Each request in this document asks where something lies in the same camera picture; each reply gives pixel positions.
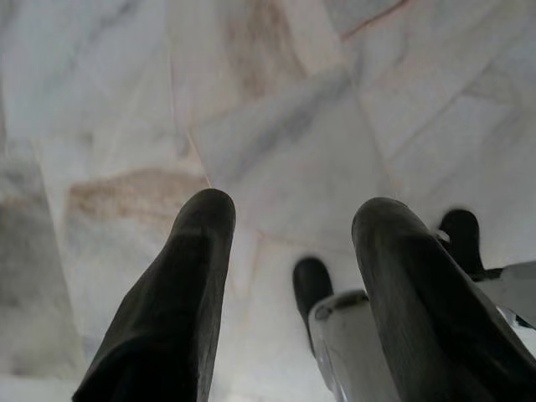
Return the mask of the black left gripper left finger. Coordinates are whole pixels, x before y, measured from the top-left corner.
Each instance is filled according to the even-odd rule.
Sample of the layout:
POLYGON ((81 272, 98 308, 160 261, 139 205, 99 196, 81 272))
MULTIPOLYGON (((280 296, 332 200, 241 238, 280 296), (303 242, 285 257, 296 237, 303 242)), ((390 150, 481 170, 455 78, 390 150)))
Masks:
POLYGON ((235 205, 218 189, 179 211, 123 298, 74 401, 206 401, 219 341, 235 205))

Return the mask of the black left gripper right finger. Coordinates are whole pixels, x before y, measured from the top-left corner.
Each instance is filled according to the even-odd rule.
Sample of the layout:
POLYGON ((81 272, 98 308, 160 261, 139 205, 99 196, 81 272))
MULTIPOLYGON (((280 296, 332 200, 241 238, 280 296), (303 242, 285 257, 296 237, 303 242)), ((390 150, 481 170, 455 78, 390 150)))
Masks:
POLYGON ((365 202, 352 238, 403 401, 534 400, 534 357, 405 204, 365 202))

